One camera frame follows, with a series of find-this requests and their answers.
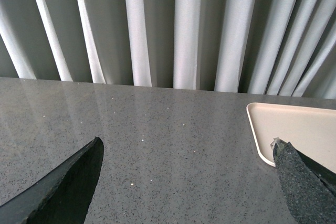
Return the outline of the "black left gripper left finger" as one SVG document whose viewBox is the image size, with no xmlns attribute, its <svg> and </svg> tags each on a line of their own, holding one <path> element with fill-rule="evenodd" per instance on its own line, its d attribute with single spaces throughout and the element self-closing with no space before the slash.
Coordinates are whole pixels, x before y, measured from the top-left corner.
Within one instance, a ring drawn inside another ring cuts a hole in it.
<svg viewBox="0 0 336 224">
<path fill-rule="evenodd" d="M 104 156 L 99 137 L 1 206 L 1 223 L 84 223 Z"/>
</svg>

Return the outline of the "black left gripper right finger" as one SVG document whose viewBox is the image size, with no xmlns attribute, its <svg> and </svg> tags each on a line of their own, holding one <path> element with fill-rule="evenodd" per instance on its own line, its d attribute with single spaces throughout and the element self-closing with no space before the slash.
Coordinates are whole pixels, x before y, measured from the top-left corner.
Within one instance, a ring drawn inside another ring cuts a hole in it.
<svg viewBox="0 0 336 224">
<path fill-rule="evenodd" d="M 272 156 L 297 223 L 335 223 L 335 173 L 276 137 Z"/>
</svg>

